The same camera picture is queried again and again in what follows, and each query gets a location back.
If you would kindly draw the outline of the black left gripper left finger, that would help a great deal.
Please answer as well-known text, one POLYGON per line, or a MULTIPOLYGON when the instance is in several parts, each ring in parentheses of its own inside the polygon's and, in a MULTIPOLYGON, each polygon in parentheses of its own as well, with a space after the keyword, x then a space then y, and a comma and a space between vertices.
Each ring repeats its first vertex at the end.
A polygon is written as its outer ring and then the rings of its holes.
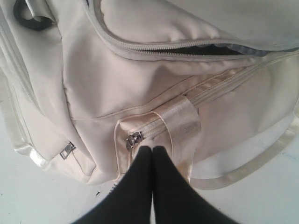
POLYGON ((149 224, 152 202, 152 151, 139 148, 116 187, 76 224, 149 224))

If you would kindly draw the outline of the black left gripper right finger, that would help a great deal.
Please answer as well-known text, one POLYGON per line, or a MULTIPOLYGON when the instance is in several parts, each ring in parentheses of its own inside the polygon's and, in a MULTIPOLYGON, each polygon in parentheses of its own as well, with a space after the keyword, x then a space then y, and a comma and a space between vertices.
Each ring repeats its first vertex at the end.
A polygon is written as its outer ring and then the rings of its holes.
POLYGON ((223 224, 224 215, 186 182, 163 146, 152 150, 157 224, 223 224))

